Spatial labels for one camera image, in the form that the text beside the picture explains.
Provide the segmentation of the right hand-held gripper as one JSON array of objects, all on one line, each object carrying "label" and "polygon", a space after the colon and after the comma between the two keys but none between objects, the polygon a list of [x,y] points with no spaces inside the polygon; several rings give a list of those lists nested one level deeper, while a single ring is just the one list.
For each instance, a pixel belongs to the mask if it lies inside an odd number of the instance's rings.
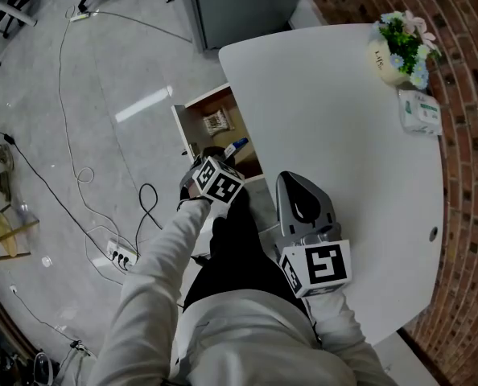
[{"label": "right hand-held gripper", "polygon": [[276,196],[278,266],[293,294],[306,298],[347,285],[352,280],[350,243],[341,236],[328,194],[312,181],[299,181],[283,171],[277,177]]}]

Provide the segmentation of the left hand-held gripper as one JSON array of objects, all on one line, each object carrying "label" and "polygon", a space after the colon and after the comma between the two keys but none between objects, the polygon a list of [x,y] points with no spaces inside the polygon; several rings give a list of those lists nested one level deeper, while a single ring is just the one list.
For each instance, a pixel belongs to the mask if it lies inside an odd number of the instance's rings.
[{"label": "left hand-held gripper", "polygon": [[245,184],[244,176],[235,167],[237,152],[220,146],[203,149],[180,182],[180,199],[190,199],[190,189],[196,197],[230,205]]}]

